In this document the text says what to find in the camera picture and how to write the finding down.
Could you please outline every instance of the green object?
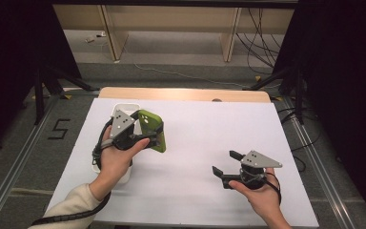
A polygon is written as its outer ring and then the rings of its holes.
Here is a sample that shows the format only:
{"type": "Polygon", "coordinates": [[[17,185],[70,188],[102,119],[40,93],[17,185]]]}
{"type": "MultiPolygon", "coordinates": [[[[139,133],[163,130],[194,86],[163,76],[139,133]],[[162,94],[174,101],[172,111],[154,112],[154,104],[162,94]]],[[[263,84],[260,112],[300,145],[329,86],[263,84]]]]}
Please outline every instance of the green object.
{"type": "Polygon", "coordinates": [[[145,110],[139,110],[138,119],[143,135],[156,132],[156,145],[152,146],[151,149],[164,153],[166,151],[166,143],[162,118],[157,114],[153,114],[145,110]]]}

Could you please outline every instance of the white paper sheet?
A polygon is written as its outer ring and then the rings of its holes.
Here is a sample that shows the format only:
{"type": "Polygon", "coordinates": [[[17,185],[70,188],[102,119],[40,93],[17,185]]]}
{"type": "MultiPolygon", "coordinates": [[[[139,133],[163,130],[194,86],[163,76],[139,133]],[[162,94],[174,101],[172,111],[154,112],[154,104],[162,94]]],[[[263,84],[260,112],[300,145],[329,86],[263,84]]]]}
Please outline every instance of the white paper sheet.
{"type": "Polygon", "coordinates": [[[133,159],[127,184],[118,185],[95,220],[131,225],[240,227],[266,225],[235,190],[223,189],[212,166],[239,173],[230,150],[251,150],[283,164],[281,209],[292,226],[318,227],[295,167],[287,139],[271,103],[198,102],[97,98],[75,143],[49,207],[81,183],[96,177],[92,150],[117,103],[137,103],[160,115],[167,150],[146,149],[133,159]]]}

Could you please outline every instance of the aluminum rail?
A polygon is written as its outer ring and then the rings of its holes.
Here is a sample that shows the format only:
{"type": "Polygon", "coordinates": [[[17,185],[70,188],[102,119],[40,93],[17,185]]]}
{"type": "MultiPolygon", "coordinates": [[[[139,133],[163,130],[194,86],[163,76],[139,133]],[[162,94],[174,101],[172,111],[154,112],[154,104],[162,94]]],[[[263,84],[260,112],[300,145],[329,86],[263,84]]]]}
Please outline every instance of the aluminum rail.
{"type": "MultiPolygon", "coordinates": [[[[292,102],[288,97],[284,97],[284,102],[287,108],[292,108],[292,102]]],[[[303,145],[307,145],[311,143],[311,138],[309,137],[305,127],[300,125],[297,120],[292,119],[293,125],[295,127],[296,133],[301,140],[303,145]]],[[[340,197],[337,189],[332,183],[331,177],[328,175],[328,172],[325,169],[325,166],[322,163],[322,160],[317,153],[314,144],[310,146],[304,147],[305,152],[310,160],[314,171],[316,173],[317,179],[320,182],[320,186],[322,187],[326,198],[329,200],[329,203],[332,206],[332,209],[335,213],[337,221],[341,228],[349,229],[356,228],[354,221],[352,220],[349,211],[344,204],[343,200],[340,197]]]]}
{"type": "Polygon", "coordinates": [[[16,183],[17,179],[19,178],[23,168],[25,167],[26,162],[39,138],[41,135],[42,130],[46,126],[47,119],[50,116],[52,108],[58,102],[60,96],[59,95],[52,95],[47,103],[47,110],[45,115],[42,117],[40,123],[35,125],[24,144],[22,150],[20,151],[19,155],[17,156],[16,160],[14,161],[13,165],[11,166],[7,176],[5,177],[4,181],[0,186],[0,212],[2,207],[4,206],[8,196],[10,194],[11,188],[16,183]]]}

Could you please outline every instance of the floor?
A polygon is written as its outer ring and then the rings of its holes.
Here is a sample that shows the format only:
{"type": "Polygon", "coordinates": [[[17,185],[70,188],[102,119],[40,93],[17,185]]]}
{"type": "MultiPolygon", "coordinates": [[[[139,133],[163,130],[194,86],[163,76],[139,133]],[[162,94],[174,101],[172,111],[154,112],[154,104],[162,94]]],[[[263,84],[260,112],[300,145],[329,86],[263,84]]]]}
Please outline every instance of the floor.
{"type": "MultiPolygon", "coordinates": [[[[109,80],[113,75],[107,75],[114,71],[113,68],[118,68],[118,73],[126,77],[125,81],[117,81],[116,86],[203,87],[232,90],[241,90],[244,84],[255,83],[256,76],[265,77],[272,70],[256,57],[248,57],[247,49],[238,38],[235,41],[232,61],[227,63],[222,59],[217,34],[191,32],[131,32],[121,60],[114,63],[106,38],[95,37],[97,34],[101,34],[101,31],[65,31],[83,79],[99,87],[114,85],[114,82],[109,80]],[[91,36],[95,40],[87,43],[86,39],[91,36]],[[156,73],[155,83],[149,82],[150,80],[146,82],[145,78],[142,78],[145,75],[150,77],[152,73],[156,73]],[[133,78],[139,74],[144,76],[139,80],[133,78]],[[179,77],[178,83],[173,81],[175,79],[173,77],[179,77]]],[[[253,35],[248,34],[248,37],[252,39],[253,35]]],[[[282,35],[266,36],[265,42],[271,50],[278,52],[282,39],[282,35]]],[[[255,43],[262,46],[259,38],[255,43]]],[[[269,56],[268,59],[263,50],[259,48],[254,50],[265,61],[274,64],[276,57],[274,52],[273,57],[269,56]]],[[[74,87],[68,82],[62,83],[65,88],[74,87]]],[[[293,107],[293,100],[291,97],[279,95],[277,92],[279,83],[277,80],[262,90],[271,96],[280,118],[286,118],[288,112],[284,110],[293,107]]],[[[0,208],[0,228],[25,228],[45,212],[85,115],[92,100],[97,97],[97,94],[83,92],[70,95],[71,99],[59,99],[54,104],[51,104],[51,98],[46,99],[47,107],[51,107],[53,112],[47,124],[41,127],[43,131],[38,134],[35,143],[27,146],[31,148],[26,158],[27,163],[20,168],[19,176],[13,178],[13,188],[0,208]],[[63,128],[69,129],[67,137],[63,141],[48,141],[47,139],[53,135],[52,127],[58,124],[56,123],[58,119],[64,117],[70,120],[62,122],[65,125],[63,128]]],[[[30,133],[36,131],[33,125],[35,109],[33,92],[30,92],[30,96],[25,99],[25,105],[2,140],[0,185],[10,172],[10,167],[16,161],[19,152],[25,151],[30,133]]],[[[364,200],[344,171],[341,161],[336,159],[336,152],[324,130],[321,129],[318,117],[307,99],[303,106],[307,108],[303,112],[305,124],[299,125],[296,119],[290,116],[287,121],[283,121],[283,129],[291,149],[294,150],[295,162],[314,208],[319,228],[366,228],[364,200]]],[[[113,225],[95,222],[91,228],[113,228],[113,225]]]]}

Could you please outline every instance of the gray floor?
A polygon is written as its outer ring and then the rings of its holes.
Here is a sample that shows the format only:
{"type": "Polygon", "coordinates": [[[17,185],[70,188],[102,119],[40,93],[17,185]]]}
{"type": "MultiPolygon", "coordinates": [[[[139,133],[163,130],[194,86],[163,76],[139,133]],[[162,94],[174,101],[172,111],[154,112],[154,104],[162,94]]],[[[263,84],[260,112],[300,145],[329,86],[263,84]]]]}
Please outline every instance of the gray floor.
{"type": "MultiPolygon", "coordinates": [[[[235,42],[232,61],[224,62],[217,34],[132,32],[121,61],[113,63],[106,39],[97,38],[89,44],[85,42],[88,36],[95,36],[98,33],[100,31],[66,31],[83,79],[92,86],[241,90],[244,86],[253,85],[255,76],[266,76],[248,68],[247,50],[238,41],[235,42]]],[[[282,36],[277,35],[276,39],[281,41],[282,36]]],[[[272,39],[266,38],[266,40],[271,49],[278,50],[278,46],[272,39]]],[[[256,70],[266,73],[271,70],[254,57],[250,58],[249,62],[256,70]]],[[[74,87],[66,81],[62,83],[64,87],[74,87]]],[[[263,90],[273,98],[279,95],[276,87],[278,84],[279,81],[274,82],[263,90]]],[[[32,96],[33,92],[30,92],[25,100],[26,108],[19,110],[5,137],[1,139],[3,149],[0,150],[0,184],[34,127],[35,106],[32,96]]],[[[45,212],[52,191],[61,177],[73,143],[78,137],[95,97],[97,97],[96,94],[73,93],[71,98],[56,102],[47,124],[0,212],[0,228],[27,228],[45,212]],[[60,126],[68,131],[64,139],[51,140],[50,137],[58,135],[52,131],[52,128],[60,118],[69,120],[61,122],[60,126]]],[[[284,101],[273,100],[273,103],[278,111],[288,107],[284,101]]],[[[307,100],[304,102],[304,107],[311,108],[307,100]]],[[[279,113],[279,115],[282,118],[286,113],[279,113]]],[[[356,228],[366,228],[366,204],[341,163],[336,160],[336,152],[321,129],[318,118],[311,110],[305,111],[303,117],[304,127],[312,140],[317,139],[314,147],[353,223],[356,228]]],[[[292,149],[302,146],[299,134],[295,130],[295,123],[296,121],[290,120],[283,124],[292,149]]],[[[305,171],[300,172],[300,175],[320,228],[342,228],[307,152],[300,149],[294,151],[294,155],[305,162],[305,171]]],[[[303,164],[297,159],[295,162],[301,170],[303,164]]],[[[113,226],[95,222],[91,228],[113,228],[113,226]]]]}

